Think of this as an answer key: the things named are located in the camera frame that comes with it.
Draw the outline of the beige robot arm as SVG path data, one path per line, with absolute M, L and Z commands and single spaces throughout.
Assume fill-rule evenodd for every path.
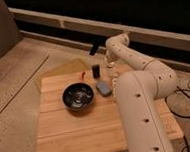
M 174 152 L 154 100 L 175 91 L 177 74 L 161 61 L 129 48 L 129 44 L 128 34 L 106 41 L 107 62 L 120 58 L 132 67 L 121 73 L 114 85 L 128 152 Z

